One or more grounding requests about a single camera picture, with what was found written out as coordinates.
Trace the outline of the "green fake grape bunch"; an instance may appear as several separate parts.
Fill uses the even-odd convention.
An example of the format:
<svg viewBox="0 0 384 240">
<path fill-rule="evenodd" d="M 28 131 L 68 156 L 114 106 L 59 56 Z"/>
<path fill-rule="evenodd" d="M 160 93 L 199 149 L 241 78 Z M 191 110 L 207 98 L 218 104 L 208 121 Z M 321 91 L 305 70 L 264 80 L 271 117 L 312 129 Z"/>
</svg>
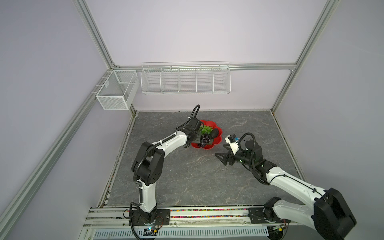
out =
<svg viewBox="0 0 384 240">
<path fill-rule="evenodd" d="M 213 131 L 213 127 L 210 126 L 202 126 L 200 127 L 201 135 L 209 135 Z"/>
</svg>

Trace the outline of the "dark purple fake grape bunch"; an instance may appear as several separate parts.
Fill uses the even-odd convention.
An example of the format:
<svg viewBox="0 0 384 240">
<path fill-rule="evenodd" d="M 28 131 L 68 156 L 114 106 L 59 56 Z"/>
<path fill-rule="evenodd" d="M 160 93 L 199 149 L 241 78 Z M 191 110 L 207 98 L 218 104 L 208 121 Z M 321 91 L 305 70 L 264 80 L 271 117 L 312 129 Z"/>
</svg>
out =
<svg viewBox="0 0 384 240">
<path fill-rule="evenodd" d="M 211 141 L 211 137 L 209 134 L 203 134 L 201 135 L 200 142 L 198 144 L 199 147 L 204 148 L 207 146 Z"/>
</svg>

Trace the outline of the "dark fake avocado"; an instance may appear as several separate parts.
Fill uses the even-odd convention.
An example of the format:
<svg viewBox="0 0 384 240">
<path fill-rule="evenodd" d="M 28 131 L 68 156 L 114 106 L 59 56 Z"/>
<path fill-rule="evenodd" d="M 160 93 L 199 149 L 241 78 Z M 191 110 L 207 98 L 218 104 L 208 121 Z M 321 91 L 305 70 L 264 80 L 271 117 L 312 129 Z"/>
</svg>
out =
<svg viewBox="0 0 384 240">
<path fill-rule="evenodd" d="M 220 131 L 218 129 L 213 129 L 210 134 L 209 134 L 209 137 L 210 139 L 215 139 L 217 138 L 218 136 L 220 135 Z"/>
</svg>

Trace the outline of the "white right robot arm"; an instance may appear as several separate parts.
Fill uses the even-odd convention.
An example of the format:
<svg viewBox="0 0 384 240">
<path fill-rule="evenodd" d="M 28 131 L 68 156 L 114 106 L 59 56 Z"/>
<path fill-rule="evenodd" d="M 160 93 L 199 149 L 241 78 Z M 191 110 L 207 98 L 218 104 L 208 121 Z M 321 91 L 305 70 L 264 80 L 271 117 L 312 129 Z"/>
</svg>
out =
<svg viewBox="0 0 384 240">
<path fill-rule="evenodd" d="M 316 230 L 325 240 L 343 240 L 357 225 L 356 218 L 338 190 L 311 185 L 268 161 L 253 134 L 245 133 L 240 138 L 229 135 L 225 141 L 227 152 L 215 154 L 223 165 L 241 163 L 259 183 L 278 187 L 301 202 L 293 204 L 273 197 L 264 204 L 263 210 L 250 213 L 250 217 L 269 223 L 290 220 Z"/>
</svg>

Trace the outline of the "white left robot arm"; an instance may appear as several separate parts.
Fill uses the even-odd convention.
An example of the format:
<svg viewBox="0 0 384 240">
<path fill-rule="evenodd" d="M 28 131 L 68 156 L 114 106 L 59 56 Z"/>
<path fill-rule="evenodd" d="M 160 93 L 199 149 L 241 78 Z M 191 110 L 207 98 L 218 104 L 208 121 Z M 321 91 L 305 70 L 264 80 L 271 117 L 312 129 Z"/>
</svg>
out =
<svg viewBox="0 0 384 240">
<path fill-rule="evenodd" d="M 139 202 L 134 204 L 145 223 L 155 221 L 158 203 L 156 183 L 160 178 L 165 157 L 182 146 L 189 146 L 197 139 L 202 121 L 189 117 L 186 123 L 176 128 L 168 137 L 159 141 L 144 142 L 132 164 L 133 182 L 139 187 Z"/>
</svg>

